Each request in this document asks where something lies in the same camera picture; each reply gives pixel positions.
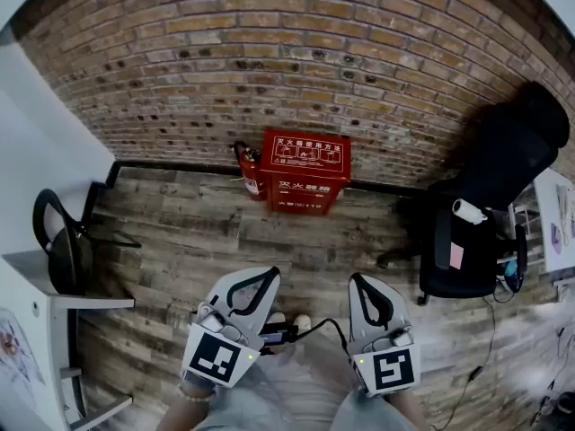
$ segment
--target wooden floor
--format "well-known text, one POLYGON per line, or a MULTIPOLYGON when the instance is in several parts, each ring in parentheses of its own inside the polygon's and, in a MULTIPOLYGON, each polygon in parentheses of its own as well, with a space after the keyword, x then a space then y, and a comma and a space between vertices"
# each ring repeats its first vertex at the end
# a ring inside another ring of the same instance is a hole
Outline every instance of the wooden floor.
MULTIPOLYGON (((486 362, 491 310, 482 299, 432 298, 420 308, 414 304, 416 260, 388 270, 376 267, 379 252, 406 242, 394 213, 397 199, 348 189, 327 217, 278 215, 251 201, 242 182, 226 176, 123 169, 114 190, 99 199, 94 218, 102 225, 94 231, 120 230, 143 247, 99 249, 94 286, 133 295, 136 309, 85 312, 80 330, 89 404, 101 404, 115 391, 134 396, 134 405, 105 428, 155 429, 178 382, 190 311, 219 277, 261 264, 281 270, 278 310, 305 312, 314 321, 329 316, 346 331, 353 272, 400 291, 422 344, 422 382, 415 392, 429 423, 442 427, 469 373, 486 362)), ((530 428, 562 365, 556 331, 575 316, 572 303, 556 303, 550 282, 530 269, 519 295, 493 304, 497 332, 491 359, 468 387, 450 430, 530 428)), ((563 342, 574 330, 575 325, 566 329, 563 342)), ((572 388, 574 377, 575 367, 569 367, 555 390, 567 383, 572 388)))

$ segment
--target fire extinguisher box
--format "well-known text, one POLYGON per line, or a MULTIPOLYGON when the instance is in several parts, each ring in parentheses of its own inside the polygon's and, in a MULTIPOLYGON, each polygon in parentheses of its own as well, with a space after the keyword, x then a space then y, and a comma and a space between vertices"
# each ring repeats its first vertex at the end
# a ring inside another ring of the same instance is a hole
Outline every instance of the fire extinguisher box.
POLYGON ((266 131, 261 158, 272 211, 325 216, 351 175, 349 139, 266 131))

